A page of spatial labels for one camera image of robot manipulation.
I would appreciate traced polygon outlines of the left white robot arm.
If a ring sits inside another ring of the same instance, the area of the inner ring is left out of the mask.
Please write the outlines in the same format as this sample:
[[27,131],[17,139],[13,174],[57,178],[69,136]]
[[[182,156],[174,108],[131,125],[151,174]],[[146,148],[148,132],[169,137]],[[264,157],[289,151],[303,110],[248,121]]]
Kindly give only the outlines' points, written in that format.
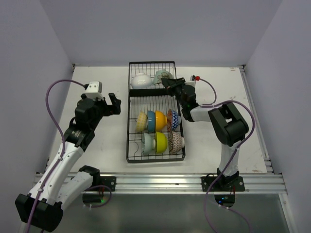
[[90,99],[81,96],[75,109],[75,116],[64,133],[63,142],[46,172],[27,195],[19,194],[15,205],[21,221],[49,233],[61,222],[64,211],[84,191],[111,191],[104,185],[97,168],[84,165],[76,175],[64,184],[72,167],[84,154],[95,129],[103,117],[118,115],[121,100],[109,93],[111,105],[104,98]]

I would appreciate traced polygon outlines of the white ceramic bowl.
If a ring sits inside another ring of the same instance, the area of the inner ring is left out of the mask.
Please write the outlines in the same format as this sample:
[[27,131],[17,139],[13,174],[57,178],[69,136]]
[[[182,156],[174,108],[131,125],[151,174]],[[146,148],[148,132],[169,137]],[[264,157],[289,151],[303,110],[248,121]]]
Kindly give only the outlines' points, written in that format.
[[138,73],[132,78],[133,89],[145,89],[153,84],[151,77],[145,73]]

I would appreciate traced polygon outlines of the mint green floral bowl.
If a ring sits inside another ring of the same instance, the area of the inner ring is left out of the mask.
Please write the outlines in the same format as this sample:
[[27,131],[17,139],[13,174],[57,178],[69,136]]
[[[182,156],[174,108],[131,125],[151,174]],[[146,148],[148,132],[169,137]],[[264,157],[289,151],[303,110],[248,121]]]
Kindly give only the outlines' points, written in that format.
[[158,70],[154,75],[153,84],[161,83],[163,78],[174,79],[174,76],[165,69]]

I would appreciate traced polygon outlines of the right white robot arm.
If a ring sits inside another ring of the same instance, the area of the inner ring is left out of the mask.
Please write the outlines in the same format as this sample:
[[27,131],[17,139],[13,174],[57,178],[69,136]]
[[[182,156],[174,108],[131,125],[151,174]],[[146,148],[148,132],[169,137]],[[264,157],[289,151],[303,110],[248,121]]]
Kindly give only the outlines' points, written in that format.
[[[217,168],[217,177],[208,185],[218,186],[221,190],[228,190],[239,177],[238,154],[241,145],[254,132],[255,124],[252,129],[235,104],[243,107],[254,121],[251,111],[242,103],[235,100],[226,100],[216,103],[217,93],[210,82],[193,75],[190,82],[184,78],[168,79],[162,78],[167,93],[175,97],[182,108],[182,116],[189,122],[210,122],[213,126],[217,139],[221,142],[221,162]],[[210,85],[214,92],[214,101],[210,104],[199,104],[196,101],[195,84],[203,81]]]

